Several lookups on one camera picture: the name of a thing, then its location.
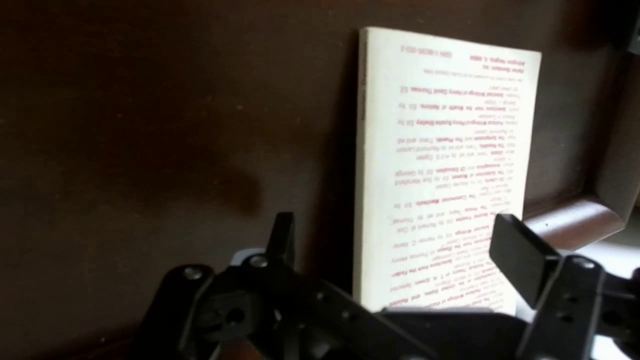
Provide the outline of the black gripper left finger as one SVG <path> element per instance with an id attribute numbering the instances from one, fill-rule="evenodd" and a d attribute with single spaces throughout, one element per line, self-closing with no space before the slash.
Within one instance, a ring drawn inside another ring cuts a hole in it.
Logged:
<path id="1" fill-rule="evenodd" d="M 277 213 L 274 218 L 274 226 L 270 232 L 270 241 L 265 247 L 265 255 L 270 259 L 282 260 L 283 265 L 293 265 L 293 214 L 291 213 Z"/>

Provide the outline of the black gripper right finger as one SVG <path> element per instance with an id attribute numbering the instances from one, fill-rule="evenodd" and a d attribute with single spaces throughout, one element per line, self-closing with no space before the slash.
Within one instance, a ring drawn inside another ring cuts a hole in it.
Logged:
<path id="1" fill-rule="evenodd" d="M 559 255 L 511 214 L 494 218 L 487 255 L 530 309 L 537 306 L 559 265 Z"/>

